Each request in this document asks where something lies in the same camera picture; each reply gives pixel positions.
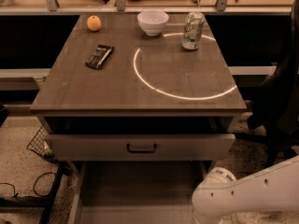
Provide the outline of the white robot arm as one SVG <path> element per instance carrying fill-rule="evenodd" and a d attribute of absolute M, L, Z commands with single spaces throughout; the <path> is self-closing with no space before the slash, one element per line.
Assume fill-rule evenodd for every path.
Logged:
<path fill-rule="evenodd" d="M 238 180 L 215 167 L 192 194 L 194 224 L 221 224 L 223 217 L 237 212 L 298 209 L 298 156 Z"/>

